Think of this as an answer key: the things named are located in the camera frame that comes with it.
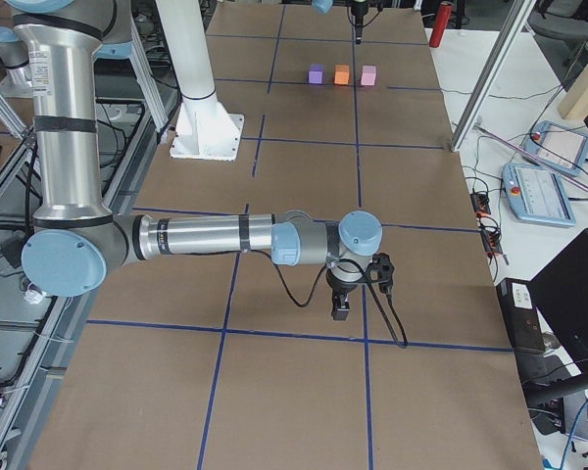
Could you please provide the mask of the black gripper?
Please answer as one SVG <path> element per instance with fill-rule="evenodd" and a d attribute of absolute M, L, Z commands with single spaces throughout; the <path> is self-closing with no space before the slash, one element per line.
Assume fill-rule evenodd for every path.
<path fill-rule="evenodd" d="M 327 270 L 326 280 L 332 289 L 331 318 L 334 321 L 345 321 L 350 313 L 349 293 L 358 286 L 365 285 L 366 280 L 358 269 L 351 272 L 339 266 L 334 266 Z"/>
<path fill-rule="evenodd" d="M 362 43 L 363 26 L 365 17 L 368 14 L 368 1 L 352 1 L 350 4 L 350 13 L 353 18 L 355 43 Z"/>

